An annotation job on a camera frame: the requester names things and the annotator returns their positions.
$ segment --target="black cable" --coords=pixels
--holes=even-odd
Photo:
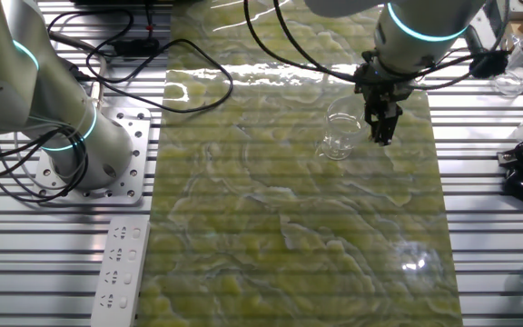
[[[290,29],[286,25],[286,21],[283,19],[283,15],[281,14],[280,1],[273,0],[273,7],[275,8],[276,15],[278,16],[278,21],[280,21],[281,29],[286,34],[286,37],[288,38],[288,40],[290,40],[291,45],[293,45],[296,48],[296,50],[298,50],[300,55],[302,55],[304,58],[306,58],[306,60],[308,60],[311,64],[314,64],[321,72],[323,72],[325,74],[329,74],[334,77],[338,77],[341,80],[348,81],[348,82],[354,81],[354,76],[352,76],[351,74],[334,72],[334,71],[322,66],[321,64],[319,64],[308,53],[306,53],[304,51],[304,49],[302,49],[301,46],[298,44],[298,42],[296,42],[296,40],[294,39],[293,35],[290,32]]]
[[[5,169],[4,171],[0,172],[0,177],[7,175],[8,173],[13,172],[17,168],[21,167],[22,164],[25,164],[31,158],[37,150],[39,150],[44,144],[52,138],[52,136],[56,135],[59,132],[60,129],[53,130],[52,132],[48,132],[43,137],[38,138],[40,142],[35,146],[26,157],[24,157],[22,160],[20,160],[18,163],[16,163],[14,166],[12,166],[10,169]]]
[[[25,150],[31,148],[34,145],[37,145],[37,144],[41,143],[42,139],[45,139],[46,141],[50,140],[56,134],[57,134],[57,132],[55,132],[55,131],[48,132],[47,134],[42,135],[41,138],[37,138],[37,139],[33,140],[32,142],[30,142],[30,143],[28,143],[26,145],[20,146],[20,147],[14,149],[14,150],[6,151],[4,153],[0,152],[0,158],[6,157],[6,156],[9,156],[9,155],[12,155],[12,154],[18,154],[18,153],[20,153],[22,151],[25,151]]]
[[[114,14],[114,13],[123,13],[123,14],[128,15],[128,18],[129,18],[128,19],[128,24],[126,25],[124,30],[121,33],[119,33],[119,35],[120,34],[125,35],[126,33],[128,33],[133,28],[133,25],[134,25],[134,15],[129,10],[122,9],[122,8],[105,9],[105,10],[91,10],[91,11],[85,11],[85,12],[66,12],[66,13],[62,13],[62,14],[58,15],[56,18],[54,18],[52,20],[52,22],[50,22],[50,25],[47,26],[47,32],[48,32],[48,34],[50,32],[52,32],[52,27],[54,27],[55,23],[57,23],[58,20],[62,19],[62,17],[66,17],[68,15],[71,15],[72,16],[71,18],[74,18],[74,17],[81,17],[81,16],[88,16],[88,15],[108,15],[108,14]],[[98,49],[96,51],[96,53],[97,54],[101,54],[101,55],[106,56],[106,57],[117,57],[117,56],[119,56],[118,54],[107,54],[105,52],[100,51],[100,49]]]
[[[509,23],[509,2],[510,2],[510,0],[504,1],[504,15],[503,15],[502,25],[499,27],[498,35],[496,37],[496,42],[492,45],[490,52],[494,51],[498,48],[499,43],[501,42],[504,35],[506,34],[506,27],[508,26],[508,23]],[[482,66],[488,62],[488,60],[486,60],[486,58],[481,60],[479,62],[479,64],[476,65],[473,69],[471,69],[471,71],[469,71],[467,74],[464,74],[458,78],[455,78],[447,83],[433,85],[433,86],[415,86],[415,87],[413,87],[413,89],[420,90],[420,91],[431,91],[431,90],[439,90],[439,89],[442,89],[445,87],[455,85],[459,82],[462,82],[462,81],[468,79],[470,76],[472,76],[474,73],[476,73],[479,69],[481,69]]]
[[[292,65],[294,67],[298,67],[298,68],[306,69],[306,70],[311,70],[311,71],[314,71],[314,72],[321,72],[320,69],[318,69],[317,67],[309,67],[309,66],[307,66],[305,64],[294,63],[293,61],[288,60],[286,58],[282,58],[282,57],[278,56],[277,54],[275,54],[274,52],[272,52],[267,46],[265,46],[265,44],[262,42],[260,37],[257,35],[257,33],[255,33],[255,30],[253,29],[252,18],[250,17],[250,5],[249,5],[249,1],[248,0],[243,0],[243,12],[245,14],[245,23],[247,24],[247,27],[250,30],[250,34],[252,35],[253,40],[255,41],[256,44],[258,44],[258,46],[266,54],[268,54],[269,56],[273,57],[274,59],[277,59],[280,62]]]
[[[169,111],[169,112],[172,112],[172,113],[177,113],[177,114],[197,113],[197,112],[201,112],[201,111],[206,111],[206,110],[212,109],[212,108],[218,106],[219,104],[222,104],[223,102],[225,102],[231,96],[231,94],[233,92],[233,77],[232,77],[231,74],[229,74],[229,72],[225,68],[223,68],[222,65],[217,63],[213,58],[211,58],[208,54],[206,54],[199,46],[197,46],[196,44],[194,44],[193,42],[191,42],[189,40],[176,39],[176,40],[173,40],[170,43],[164,45],[161,49],[159,49],[159,54],[161,54],[162,52],[166,51],[169,47],[171,47],[173,45],[177,45],[179,43],[185,43],[185,44],[190,45],[199,54],[201,54],[205,59],[207,59],[207,61],[209,61],[213,66],[215,66],[217,69],[222,71],[222,73],[227,77],[227,79],[230,82],[229,88],[227,90],[227,93],[225,93],[225,95],[221,99],[215,101],[212,104],[203,105],[203,106],[200,106],[200,107],[197,107],[197,108],[186,109],[186,110],[174,109],[174,108],[162,105],[162,104],[157,104],[157,103],[155,103],[153,101],[144,99],[144,98],[142,98],[140,96],[127,93],[127,92],[125,92],[123,90],[120,90],[120,89],[110,85],[110,80],[109,79],[105,79],[105,78],[101,77],[90,66],[90,58],[92,57],[92,55],[94,55],[94,52],[90,53],[88,55],[88,57],[86,58],[86,65],[88,66],[88,68],[90,69],[92,74],[94,74],[94,76],[96,76],[96,81],[98,81],[99,83],[103,84],[106,88],[108,88],[108,89],[110,89],[110,90],[112,90],[112,91],[114,91],[114,92],[116,92],[118,94],[121,94],[121,95],[124,95],[124,96],[128,96],[128,97],[133,98],[135,100],[144,102],[146,104],[153,105],[153,106],[155,106],[155,107],[157,107],[159,109],[163,109],[163,110],[166,110],[166,111]],[[145,60],[137,69],[135,69],[135,71],[138,70],[140,72],[141,70],[143,70],[143,68],[145,68],[156,56],[157,56],[157,54],[153,55],[149,59]]]
[[[290,30],[288,29],[288,26],[286,25],[286,23],[285,23],[285,21],[283,19],[283,15],[281,14],[279,1],[278,0],[273,0],[273,4],[274,4],[275,11],[276,11],[276,15],[278,16],[278,20],[280,21],[280,26],[281,26],[283,32],[288,37],[288,39],[290,40],[290,43],[298,50],[298,52],[302,56],[304,56],[311,63],[317,65],[317,67],[309,67],[309,66],[306,66],[306,65],[303,65],[303,64],[294,63],[294,62],[292,62],[292,61],[290,61],[288,59],[285,59],[285,58],[282,58],[282,57],[276,55],[267,46],[265,46],[265,44],[262,42],[262,40],[259,38],[259,36],[257,36],[257,34],[255,33],[255,30],[253,29],[252,20],[251,20],[250,12],[249,12],[249,4],[248,4],[247,0],[244,0],[243,1],[243,12],[245,14],[245,21],[246,21],[246,24],[247,24],[247,26],[248,26],[248,28],[250,30],[250,34],[252,35],[254,41],[260,46],[260,48],[266,54],[268,54],[269,56],[271,56],[271,57],[273,57],[273,58],[275,58],[275,59],[277,59],[277,60],[279,60],[279,61],[281,61],[281,62],[283,62],[285,64],[290,64],[290,65],[293,65],[295,67],[299,67],[301,69],[312,70],[312,71],[315,71],[315,72],[321,72],[321,73],[325,73],[325,74],[330,74],[330,75],[338,77],[338,78],[340,78],[342,80],[345,80],[345,81],[348,81],[348,82],[353,82],[353,83],[356,83],[356,84],[368,85],[368,86],[376,86],[376,85],[385,85],[385,84],[406,83],[406,82],[409,82],[412,79],[419,78],[419,77],[424,77],[427,74],[431,74],[431,73],[436,72],[436,71],[438,71],[440,69],[444,69],[444,68],[453,66],[455,64],[460,64],[460,63],[462,63],[462,62],[464,62],[466,60],[469,60],[469,59],[475,59],[476,57],[485,56],[485,55],[493,55],[494,54],[493,50],[490,51],[490,52],[486,52],[486,53],[471,54],[471,55],[468,55],[468,56],[465,56],[465,57],[462,57],[462,58],[450,61],[450,62],[448,62],[446,64],[434,65],[433,67],[431,67],[431,68],[429,68],[427,70],[424,70],[424,71],[421,71],[421,72],[417,72],[417,73],[413,73],[413,74],[405,74],[401,78],[387,80],[387,81],[376,81],[375,82],[375,81],[367,81],[367,80],[357,80],[356,78],[354,78],[354,76],[350,76],[350,75],[347,75],[347,74],[339,75],[339,73],[329,71],[328,69],[326,69],[326,68],[322,67],[320,64],[318,64],[313,58],[311,58],[311,56],[309,54],[307,54],[301,48],[301,46],[296,42],[296,40],[291,35]]]
[[[196,112],[201,112],[201,111],[205,111],[205,110],[209,110],[209,109],[212,109],[213,107],[216,107],[218,106],[219,104],[222,104],[223,102],[225,102],[232,94],[232,91],[233,91],[233,78],[231,76],[231,74],[225,69],[223,68],[223,66],[221,66],[219,63],[217,63],[213,58],[211,58],[208,54],[206,54],[199,46],[197,46],[196,44],[194,44],[193,42],[189,41],[189,40],[186,40],[186,39],[177,39],[177,40],[173,40],[171,41],[170,43],[162,46],[160,49],[158,49],[158,51],[151,55],[149,58],[147,58],[146,60],[144,60],[138,67],[136,67],[130,74],[128,74],[126,77],[124,78],[118,78],[118,79],[110,79],[110,78],[105,78],[101,75],[99,75],[98,73],[96,73],[96,71],[92,68],[92,65],[91,65],[91,59],[94,55],[97,55],[97,54],[100,54],[100,55],[104,55],[102,52],[101,52],[101,49],[102,47],[104,47],[105,45],[108,45],[110,44],[111,42],[113,41],[116,41],[117,39],[123,37],[124,35],[126,35],[132,28],[133,26],[133,23],[134,23],[134,18],[133,18],[133,15],[132,13],[130,13],[129,11],[127,10],[124,10],[124,9],[111,9],[111,10],[97,10],[97,11],[90,11],[90,12],[71,12],[71,13],[63,13],[59,16],[57,16],[51,23],[50,25],[48,26],[48,31],[51,30],[52,26],[62,17],[64,16],[67,16],[67,15],[100,15],[100,14],[110,14],[110,13],[115,13],[115,12],[123,12],[123,13],[127,13],[130,17],[129,19],[129,23],[128,25],[121,31],[119,32],[118,34],[108,38],[107,40],[101,42],[98,46],[95,47],[95,49],[89,53],[89,55],[86,57],[86,67],[88,69],[90,69],[90,71],[92,72],[92,74],[95,76],[95,81],[97,81],[98,83],[104,85],[104,87],[118,93],[118,94],[121,94],[121,95],[124,95],[124,96],[127,96],[127,97],[130,97],[130,98],[133,98],[135,100],[138,100],[138,101],[141,101],[141,102],[144,102],[146,104],[150,104],[150,105],[153,105],[159,109],[163,109],[163,110],[166,110],[166,111],[169,111],[169,112],[173,112],[173,113],[177,113],[177,114],[188,114],[188,113],[196,113]],[[203,105],[203,106],[200,106],[200,107],[197,107],[197,108],[193,108],[193,109],[187,109],[187,110],[178,110],[178,109],[173,109],[171,107],[168,107],[168,106],[165,106],[165,105],[162,105],[162,104],[157,104],[153,101],[150,101],[150,100],[146,100],[140,96],[136,96],[134,94],[130,94],[130,93],[127,93],[123,90],[120,90],[110,84],[118,84],[118,83],[123,83],[123,82],[127,82],[129,81],[131,78],[135,77],[137,74],[139,74],[144,68],[146,68],[148,66],[148,64],[150,62],[152,62],[154,60],[154,58],[156,58],[158,55],[162,54],[163,52],[165,52],[167,49],[169,49],[171,46],[173,45],[177,45],[177,44],[180,44],[180,43],[185,43],[185,44],[188,44],[190,45],[193,49],[195,49],[199,54],[201,54],[205,59],[207,59],[207,61],[209,61],[213,66],[215,66],[216,68],[218,68],[226,77],[227,79],[229,80],[230,82],[230,85],[229,85],[229,88],[227,90],[227,93],[218,101],[212,103],[212,104],[207,104],[207,105]]]
[[[67,195],[69,192],[71,192],[75,187],[77,187],[78,184],[80,184],[80,182],[84,179],[84,176],[88,170],[88,155],[86,153],[86,149],[85,149],[85,144],[82,140],[82,138],[77,135],[77,134],[74,134],[74,131],[70,131],[69,129],[62,129],[59,131],[59,133],[62,133],[64,135],[66,135],[66,137],[68,137],[68,141],[70,141],[71,144],[73,144],[73,149],[74,149],[74,155],[75,155],[75,158],[76,158],[76,166],[77,167],[80,167],[81,166],[81,163],[82,163],[82,160],[84,160],[84,165],[79,169],[79,173],[75,173],[73,178],[70,180],[69,183],[66,184],[65,188],[62,189],[62,191],[60,191],[59,193],[55,194],[55,195],[41,195],[39,193],[35,193],[34,191],[30,190],[27,186],[25,186],[24,184],[21,183],[21,181],[19,181],[14,175],[13,173],[10,173],[9,175],[15,180],[15,182],[21,186],[24,190],[26,190],[28,193],[30,193],[32,196],[34,197],[37,197],[39,198],[38,200],[36,199],[25,199],[21,196],[18,196],[16,194],[13,194],[12,192],[10,192],[7,188],[5,188],[1,182],[0,182],[0,188],[1,190],[13,197],[14,199],[16,199],[17,201],[20,201],[20,202],[24,202],[24,203],[45,203],[45,202],[49,202],[49,201],[52,201],[60,196],[65,196]],[[5,159],[2,158],[2,164],[4,165],[4,167],[7,167],[7,164],[6,164],[6,161]]]
[[[441,64],[445,61],[445,59],[447,59],[450,55],[453,55],[455,54],[456,52],[459,52],[459,51],[465,51],[465,50],[468,50],[467,47],[462,47],[462,48],[457,48],[457,49],[453,49],[451,51],[449,51],[448,53],[446,53],[445,55],[443,55],[443,57],[441,59],[439,59],[439,61],[437,61],[436,64]]]
[[[147,29],[149,30],[149,39],[153,38],[153,14],[151,13],[151,0],[144,0],[144,12],[146,13]]]

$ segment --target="metal slat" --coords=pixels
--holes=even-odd
[[[0,317],[0,326],[18,326],[18,327],[89,327],[90,319],[65,319],[65,318],[2,318]]]
[[[460,302],[461,310],[468,315],[523,316],[523,295],[461,295]]]
[[[99,273],[100,263],[0,263],[0,272],[9,273],[13,278],[19,273]]]
[[[0,234],[0,252],[101,252],[105,243],[105,234]]]
[[[88,316],[94,296],[0,295],[0,315]]]
[[[87,293],[94,294],[98,275],[0,274],[0,293]]]
[[[140,207],[126,208],[126,207],[106,207],[95,208],[93,210],[85,210],[83,208],[40,208],[41,213],[56,213],[56,214],[73,214],[73,213],[120,213],[120,214],[139,214],[149,213],[151,210],[152,196],[145,196]],[[501,196],[494,194],[477,195],[473,193],[473,188],[470,187],[467,195],[446,195],[445,205],[448,213],[516,213],[518,219],[523,213],[523,203],[510,196]],[[30,207],[24,203],[6,197],[0,196],[0,214],[28,214]]]

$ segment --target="glowing blue ring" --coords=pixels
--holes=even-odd
[[[458,33],[455,33],[454,35],[449,35],[449,36],[423,35],[423,34],[421,34],[419,32],[413,31],[412,29],[408,28],[405,24],[403,24],[403,22],[401,22],[400,19],[395,14],[394,10],[392,10],[392,4],[387,4],[387,7],[389,8],[390,17],[392,17],[392,20],[395,21],[395,24],[397,24],[397,26],[400,27],[400,29],[403,30],[403,32],[405,32],[408,35],[411,35],[411,36],[413,36],[415,38],[418,38],[419,40],[422,40],[422,41],[427,41],[427,42],[444,42],[444,41],[449,41],[449,40],[452,40],[452,39],[462,35],[463,32],[465,32],[465,30],[467,29],[467,27],[466,27],[461,32],[458,32]]]
[[[86,137],[90,136],[90,134],[92,133],[92,130],[94,129],[94,126],[96,125],[96,116],[97,116],[96,109],[94,109],[94,119],[92,120],[92,124],[90,125],[88,132],[86,132],[86,134],[84,134],[84,136],[82,136],[82,138],[81,138],[82,141],[85,140]],[[42,149],[44,149],[46,151],[64,151],[64,150],[72,149],[74,146],[77,146],[77,144],[74,143],[72,145],[67,145],[63,148],[50,149],[50,148],[42,147]]]
[[[40,70],[40,64],[37,62],[37,59],[35,58],[35,55],[32,54],[31,51],[29,51],[29,49],[27,49],[24,45],[20,44],[19,42],[17,42],[16,40],[14,40],[14,45],[15,45],[15,48],[21,52],[23,52],[24,54],[26,54],[28,57],[30,57],[30,59],[32,59],[32,61],[34,62],[35,64],[35,68],[37,68],[37,70],[39,71]]]

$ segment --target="table surface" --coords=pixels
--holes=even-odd
[[[69,1],[39,1],[46,22],[74,10]],[[146,35],[141,5],[129,38]],[[157,5],[155,36],[166,40],[171,6]],[[125,17],[80,17],[59,24],[63,33],[98,45],[123,27]],[[459,40],[455,47],[464,46]],[[62,57],[80,66],[85,55],[59,45]],[[115,60],[112,74],[126,75],[138,61]],[[155,60],[125,87],[160,102],[166,55]],[[440,83],[464,74],[465,65],[435,73]],[[106,106],[136,107],[140,102],[108,92]],[[508,138],[523,120],[523,94],[504,98],[485,81],[466,81],[429,92],[439,169],[447,207],[453,257],[466,326],[523,326],[523,203],[499,195],[503,171],[495,153],[516,142]],[[86,326],[92,310],[97,274],[110,219],[149,214],[158,149],[161,112],[153,125],[145,199],[140,208],[39,209],[26,207],[0,190],[0,326]],[[13,142],[3,137],[5,147]],[[35,170],[37,158],[28,163]],[[13,185],[13,181],[4,180]],[[19,187],[11,187],[19,192]]]

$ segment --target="bolt hole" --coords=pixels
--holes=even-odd
[[[110,177],[116,178],[116,171],[114,170],[114,168],[110,164],[108,164],[108,163],[103,164],[102,165],[102,169]]]

